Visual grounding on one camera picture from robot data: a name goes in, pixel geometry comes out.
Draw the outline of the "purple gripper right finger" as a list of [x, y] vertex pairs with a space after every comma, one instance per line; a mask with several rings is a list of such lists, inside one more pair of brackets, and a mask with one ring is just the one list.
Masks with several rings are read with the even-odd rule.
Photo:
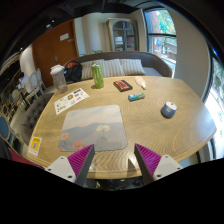
[[138, 161], [145, 185], [182, 169], [182, 166], [171, 156], [161, 156], [139, 144], [135, 144], [134, 154]]

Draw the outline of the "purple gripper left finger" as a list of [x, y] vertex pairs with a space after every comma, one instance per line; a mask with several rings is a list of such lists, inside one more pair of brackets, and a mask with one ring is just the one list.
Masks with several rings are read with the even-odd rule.
[[46, 170], [83, 187], [94, 155], [94, 145], [89, 145], [68, 157], [58, 157]]

